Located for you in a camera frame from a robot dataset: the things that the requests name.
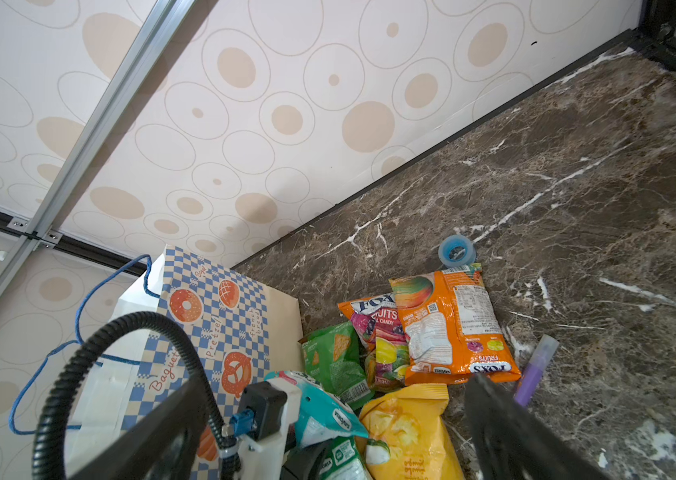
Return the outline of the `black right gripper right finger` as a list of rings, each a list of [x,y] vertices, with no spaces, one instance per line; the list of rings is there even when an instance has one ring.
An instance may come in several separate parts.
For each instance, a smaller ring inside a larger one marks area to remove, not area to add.
[[[470,379],[465,392],[465,415],[484,478],[606,477],[486,375]]]

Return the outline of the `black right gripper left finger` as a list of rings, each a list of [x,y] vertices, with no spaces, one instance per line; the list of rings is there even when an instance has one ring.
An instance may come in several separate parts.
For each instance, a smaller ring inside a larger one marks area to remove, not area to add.
[[[192,376],[75,479],[188,479],[209,417],[205,383]]]

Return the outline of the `yellow green snack packet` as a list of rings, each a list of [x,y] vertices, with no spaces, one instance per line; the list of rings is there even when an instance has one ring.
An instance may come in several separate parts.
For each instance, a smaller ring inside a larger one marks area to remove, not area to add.
[[[360,450],[375,479],[463,479],[442,415],[444,384],[416,384],[368,402],[360,421],[368,438]]]

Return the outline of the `orange Fox's candy packet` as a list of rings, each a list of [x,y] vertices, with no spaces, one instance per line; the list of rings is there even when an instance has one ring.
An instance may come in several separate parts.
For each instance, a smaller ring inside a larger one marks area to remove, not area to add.
[[[396,278],[390,285],[408,340],[407,385],[462,384],[478,374],[496,383],[521,379],[481,264]]]

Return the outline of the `blue checkered paper bag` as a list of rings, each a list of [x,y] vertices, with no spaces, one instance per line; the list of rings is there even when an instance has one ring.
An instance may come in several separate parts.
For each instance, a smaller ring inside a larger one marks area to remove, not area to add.
[[[297,301],[176,246],[88,337],[33,437],[36,479],[276,479],[300,439]]]

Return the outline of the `teal mint blossom packet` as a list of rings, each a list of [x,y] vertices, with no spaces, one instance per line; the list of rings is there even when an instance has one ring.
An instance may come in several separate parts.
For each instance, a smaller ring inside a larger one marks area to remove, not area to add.
[[[327,392],[316,379],[296,371],[271,372],[265,377],[266,381],[276,379],[300,389],[299,417],[294,427],[299,448],[338,437],[369,437],[367,428],[351,408],[334,394]]]

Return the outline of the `green Fox's candy packet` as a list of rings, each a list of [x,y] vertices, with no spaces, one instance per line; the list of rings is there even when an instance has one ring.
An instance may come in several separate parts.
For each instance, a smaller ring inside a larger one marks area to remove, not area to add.
[[[371,479],[353,437],[337,437],[327,443],[322,459],[317,464],[316,478],[321,480]]]

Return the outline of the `colourful fruit candy packet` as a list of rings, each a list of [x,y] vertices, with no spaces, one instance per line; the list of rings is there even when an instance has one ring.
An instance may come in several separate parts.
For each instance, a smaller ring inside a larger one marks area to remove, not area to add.
[[[338,308],[367,350],[365,371],[370,387],[383,393],[403,388],[410,353],[394,295],[346,301]]]

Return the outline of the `green chips snack packet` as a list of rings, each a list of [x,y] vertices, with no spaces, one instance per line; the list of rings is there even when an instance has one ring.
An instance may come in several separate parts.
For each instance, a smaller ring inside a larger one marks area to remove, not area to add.
[[[360,341],[350,322],[325,327],[300,340],[305,373],[352,410],[361,409],[374,393],[360,364]]]

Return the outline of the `purple marker pen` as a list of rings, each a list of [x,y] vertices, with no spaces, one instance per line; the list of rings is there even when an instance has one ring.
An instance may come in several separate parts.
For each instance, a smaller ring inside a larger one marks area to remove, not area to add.
[[[526,408],[530,403],[559,346],[557,339],[544,335],[535,348],[514,393],[514,400],[521,407]]]

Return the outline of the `blue tape roll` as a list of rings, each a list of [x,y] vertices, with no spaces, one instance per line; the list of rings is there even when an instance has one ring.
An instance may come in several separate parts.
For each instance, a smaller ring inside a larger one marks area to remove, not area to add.
[[[477,252],[473,242],[459,234],[447,237],[440,244],[438,256],[446,268],[471,265],[477,260]]]

